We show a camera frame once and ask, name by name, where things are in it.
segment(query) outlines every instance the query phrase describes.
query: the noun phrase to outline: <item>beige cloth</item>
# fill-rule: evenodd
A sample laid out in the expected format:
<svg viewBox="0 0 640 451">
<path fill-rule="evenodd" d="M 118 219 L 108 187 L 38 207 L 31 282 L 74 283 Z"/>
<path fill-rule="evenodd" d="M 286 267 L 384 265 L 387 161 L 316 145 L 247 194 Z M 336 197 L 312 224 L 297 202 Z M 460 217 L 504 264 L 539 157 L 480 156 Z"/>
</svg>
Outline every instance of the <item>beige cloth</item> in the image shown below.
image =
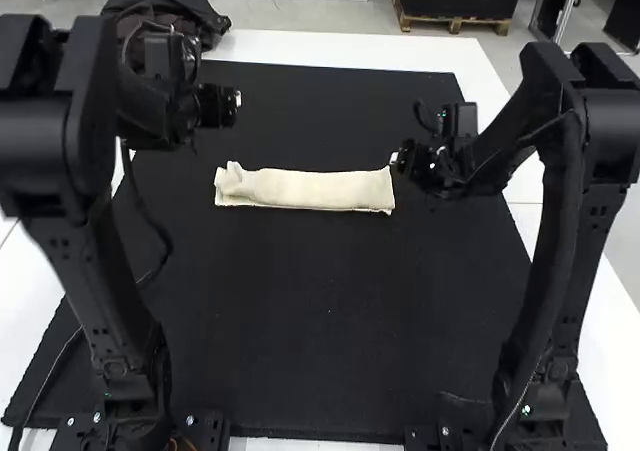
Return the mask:
<svg viewBox="0 0 640 451">
<path fill-rule="evenodd" d="M 265 168 L 246 171 L 229 161 L 218 168 L 217 206 L 263 206 L 391 214 L 395 208 L 389 166 L 377 171 L 312 173 Z"/>
</svg>

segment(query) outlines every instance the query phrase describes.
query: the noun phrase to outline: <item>black bag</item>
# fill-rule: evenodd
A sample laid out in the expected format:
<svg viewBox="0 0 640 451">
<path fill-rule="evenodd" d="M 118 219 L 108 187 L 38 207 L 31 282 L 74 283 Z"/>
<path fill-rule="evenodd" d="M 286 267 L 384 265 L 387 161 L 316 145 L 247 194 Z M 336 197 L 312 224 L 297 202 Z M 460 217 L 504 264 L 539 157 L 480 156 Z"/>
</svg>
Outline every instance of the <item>black bag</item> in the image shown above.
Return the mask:
<svg viewBox="0 0 640 451">
<path fill-rule="evenodd" d="M 229 17 L 216 13 L 208 0 L 109 0 L 101 14 L 116 19 L 120 39 L 141 20 L 148 20 L 197 36 L 203 51 L 211 50 L 214 36 L 224 35 L 231 27 Z"/>
</svg>

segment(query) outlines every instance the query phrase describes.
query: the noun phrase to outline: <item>metal frame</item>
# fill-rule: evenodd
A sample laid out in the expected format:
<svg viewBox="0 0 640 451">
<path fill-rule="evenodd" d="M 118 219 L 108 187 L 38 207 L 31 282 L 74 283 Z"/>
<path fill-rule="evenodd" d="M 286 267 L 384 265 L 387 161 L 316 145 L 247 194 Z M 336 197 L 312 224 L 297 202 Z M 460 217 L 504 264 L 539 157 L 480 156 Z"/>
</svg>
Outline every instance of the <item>metal frame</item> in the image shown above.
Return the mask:
<svg viewBox="0 0 640 451">
<path fill-rule="evenodd" d="M 540 9 L 542 7 L 543 1 L 544 0 L 536 0 L 536 5 L 533 9 L 533 14 L 531 15 L 531 21 L 529 22 L 529 31 L 531 31 L 531 34 L 533 34 L 538 41 L 551 41 L 553 43 L 556 43 L 558 46 L 561 46 L 560 42 L 567 29 L 567 23 L 569 22 L 569 18 L 571 17 L 571 13 L 573 12 L 574 3 L 576 0 L 565 0 L 564 7 L 558 15 L 556 32 L 551 39 L 542 31 L 540 31 L 538 27 L 538 17 L 540 16 Z M 618 56 L 636 56 L 638 55 L 638 52 L 640 52 L 640 49 L 635 51 L 618 51 L 616 52 L 616 54 Z M 565 54 L 569 55 L 571 54 L 571 52 L 565 51 Z"/>
</svg>

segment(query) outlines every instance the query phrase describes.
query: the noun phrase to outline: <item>black fabric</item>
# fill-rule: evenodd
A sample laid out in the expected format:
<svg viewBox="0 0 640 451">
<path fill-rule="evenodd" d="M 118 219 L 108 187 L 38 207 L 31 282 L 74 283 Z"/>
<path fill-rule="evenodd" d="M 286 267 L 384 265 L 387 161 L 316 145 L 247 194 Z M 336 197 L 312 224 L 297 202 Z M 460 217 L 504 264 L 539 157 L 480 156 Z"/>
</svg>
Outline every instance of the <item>black fabric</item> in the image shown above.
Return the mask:
<svg viewBox="0 0 640 451">
<path fill-rule="evenodd" d="M 133 29 L 141 17 L 164 25 L 173 23 L 177 31 L 197 34 L 205 51 L 212 48 L 214 35 L 222 36 L 231 27 L 229 17 L 218 14 L 208 0 L 108 0 L 100 14 L 117 18 L 121 38 L 129 32 L 122 31 L 121 20 L 129 15 L 136 19 L 125 28 Z"/>
<path fill-rule="evenodd" d="M 438 203 L 394 176 L 390 217 L 213 206 L 215 170 L 227 160 L 246 169 L 384 166 L 403 139 L 424 133 L 415 99 L 461 99 L 454 76 L 214 62 L 203 72 L 242 90 L 236 127 L 200 132 L 198 154 L 134 160 L 175 242 L 145 291 L 171 349 L 172 404 L 218 408 L 241 435 L 401 442 L 405 425 L 437 419 L 436 392 L 487 399 L 530 266 L 502 197 Z M 159 243 L 126 183 L 114 207 L 140 276 Z M 5 423 L 24 416 L 75 326 L 63 304 Z M 92 409 L 89 366 L 80 346 L 34 425 Z M 583 397 L 578 414 L 586 418 L 574 435 L 597 434 Z"/>
</svg>

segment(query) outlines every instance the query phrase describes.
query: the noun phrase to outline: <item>cable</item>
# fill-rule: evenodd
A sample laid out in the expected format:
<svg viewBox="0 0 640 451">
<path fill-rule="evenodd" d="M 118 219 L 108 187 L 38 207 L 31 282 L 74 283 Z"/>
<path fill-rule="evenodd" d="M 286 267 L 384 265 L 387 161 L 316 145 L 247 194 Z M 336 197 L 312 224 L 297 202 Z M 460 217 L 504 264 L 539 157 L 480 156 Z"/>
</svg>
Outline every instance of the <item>cable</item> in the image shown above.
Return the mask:
<svg viewBox="0 0 640 451">
<path fill-rule="evenodd" d="M 142 199 L 140 195 L 140 190 L 138 189 L 138 183 L 136 182 L 135 175 L 133 173 L 133 164 L 131 162 L 131 156 L 129 155 L 129 147 L 126 145 L 124 141 L 120 143 L 120 151 L 122 153 L 122 166 L 124 167 L 124 176 L 129 179 L 129 184 L 131 185 L 131 193 L 133 196 L 133 204 L 145 220 L 147 225 L 153 229 L 157 234 L 162 243 L 164 244 L 164 254 L 160 259 L 158 265 L 147 271 L 141 278 L 136 281 L 136 284 L 140 289 L 148 286 L 162 271 L 164 266 L 169 261 L 169 257 L 173 254 L 173 239 L 171 239 L 171 235 L 169 231 L 159 222 L 157 221 L 149 212 L 146 203 Z"/>
<path fill-rule="evenodd" d="M 4 246 L 4 243 L 7 242 L 7 239 L 9 239 L 9 236 L 11 236 L 11 233 L 13 232 L 13 230 L 15 229 L 15 227 L 18 225 L 19 222 L 20 222 L 20 219 L 16 219 L 14 223 L 11 225 L 11 229 L 7 231 L 6 236 L 2 238 L 2 241 L 0 241 L 0 248 L 2 248 L 2 246 Z"/>
<path fill-rule="evenodd" d="M 182 437 L 182 439 L 184 439 L 184 442 L 187 443 L 187 446 L 189 446 L 189 448 L 191 448 L 191 451 L 198 451 L 198 448 L 196 448 L 193 443 L 189 440 L 189 438 L 185 438 L 184 436 Z"/>
<path fill-rule="evenodd" d="M 62 349 L 58 353 L 58 356 L 56 356 L 56 359 L 53 361 L 53 364 L 51 365 L 51 368 L 49 369 L 49 372 L 47 373 L 47 376 L 44 378 L 44 381 L 42 382 L 42 385 L 40 386 L 40 389 L 38 390 L 38 393 L 36 394 L 36 397 L 33 400 L 33 403 L 31 403 L 31 407 L 29 408 L 29 411 L 27 412 L 27 415 L 24 418 L 24 421 L 22 422 L 22 425 L 16 426 L 15 428 L 13 428 L 13 431 L 11 433 L 11 441 L 9 442 L 8 451 L 18 451 L 19 450 L 20 441 L 22 440 L 22 433 L 24 432 L 24 428 L 26 427 L 27 422 L 29 421 L 29 419 L 31 419 L 31 415 L 33 414 L 33 410 L 36 408 L 38 402 L 40 401 L 40 398 L 42 397 L 42 393 L 44 392 L 44 390 L 46 389 L 47 385 L 49 384 L 49 379 L 51 379 L 51 376 L 53 376 L 53 374 L 55 373 L 55 371 L 56 371 L 56 369 L 58 367 L 58 364 L 60 364 L 60 361 L 62 360 L 62 357 L 71 348 L 71 345 L 75 342 L 75 340 L 79 336 L 82 335 L 81 331 L 82 331 L 82 328 L 76 329 L 75 332 L 71 335 L 71 337 L 69 339 L 67 339 L 66 343 L 64 343 L 64 346 L 62 346 Z"/>
<path fill-rule="evenodd" d="M 570 121 L 567 119 L 568 117 L 572 117 L 573 120 Z M 559 257 L 555 258 L 552 262 L 554 266 L 553 274 L 548 280 L 549 284 L 547 284 L 550 290 L 547 292 L 547 296 L 540 306 L 539 317 L 535 322 L 534 329 L 526 343 L 526 353 L 520 359 L 520 363 L 518 364 L 516 372 L 511 380 L 512 389 L 514 390 L 512 395 L 516 399 L 515 401 L 511 399 L 511 404 L 507 402 L 505 407 L 508 411 L 506 413 L 502 413 L 504 418 L 500 418 L 500 421 L 498 421 L 500 425 L 491 438 L 489 451 L 495 451 L 496 444 L 502 437 L 505 429 L 507 429 L 515 414 L 522 407 L 522 402 L 527 394 L 535 373 L 540 366 L 540 362 L 542 361 L 545 353 L 546 344 L 553 331 L 553 325 L 556 322 L 558 313 L 560 312 L 564 302 L 566 288 L 571 274 L 571 267 L 573 265 L 575 236 L 578 233 L 577 222 L 582 198 L 581 182 L 583 162 L 581 160 L 581 140 L 579 132 L 582 123 L 579 115 L 575 111 L 564 113 L 560 118 L 564 122 L 564 138 L 567 141 L 563 144 L 566 169 L 562 175 L 562 201 L 560 202 L 558 220 L 561 221 L 561 229 L 564 229 L 565 231 L 560 233 L 558 236 L 557 255 Z M 533 131 L 527 139 L 533 137 L 535 134 L 539 134 L 545 127 L 546 126 L 543 126 L 538 130 Z M 547 207 L 547 203 L 549 202 L 549 192 L 547 184 L 545 183 L 542 222 L 540 223 L 539 230 L 539 234 L 542 236 L 546 235 L 543 230 L 552 225 L 550 224 L 552 221 L 548 217 L 549 208 Z M 534 254 L 532 267 L 536 265 L 538 246 L 540 246 L 540 242 L 536 243 L 536 254 Z"/>
<path fill-rule="evenodd" d="M 142 197 L 140 196 L 140 191 L 138 190 L 138 185 L 133 175 L 133 166 L 131 163 L 131 157 L 129 155 L 129 148 L 124 143 L 121 144 L 120 148 L 122 150 L 122 162 L 123 162 L 123 167 L 125 169 L 125 177 L 129 178 L 129 182 L 131 184 L 131 190 L 133 192 L 134 205 L 138 210 L 138 212 L 145 219 L 147 224 L 158 233 L 158 236 L 160 237 L 160 239 L 162 240 L 165 246 L 165 252 L 159 264 L 155 268 L 147 271 L 143 276 L 141 276 L 136 280 L 136 285 L 138 286 L 138 288 L 144 289 L 146 286 L 151 284 L 151 282 L 160 274 L 165 264 L 169 260 L 169 257 L 173 253 L 173 240 L 171 239 L 169 232 L 151 216 L 145 202 L 142 200 Z M 62 346 L 62 349 L 56 356 L 56 359 L 53 361 L 51 368 L 49 368 L 49 372 L 44 378 L 44 381 L 42 382 L 42 385 L 40 386 L 40 389 L 38 390 L 38 393 L 36 394 L 35 399 L 31 403 L 31 407 L 29 408 L 29 411 L 27 412 L 27 415 L 25 416 L 24 421 L 20 426 L 16 426 L 13 428 L 8 451 L 19 451 L 20 441 L 22 440 L 24 428 L 27 426 L 27 423 L 31 419 L 33 411 L 35 410 L 36 406 L 40 402 L 40 399 L 43 396 L 45 389 L 49 385 L 49 381 L 51 377 L 56 372 L 58 365 L 60 364 L 64 355 L 71 349 L 71 346 L 76 342 L 76 340 L 80 336 L 82 336 L 82 327 L 79 327 L 78 329 L 76 329 L 74 333 L 71 335 L 71 337 Z"/>
</svg>

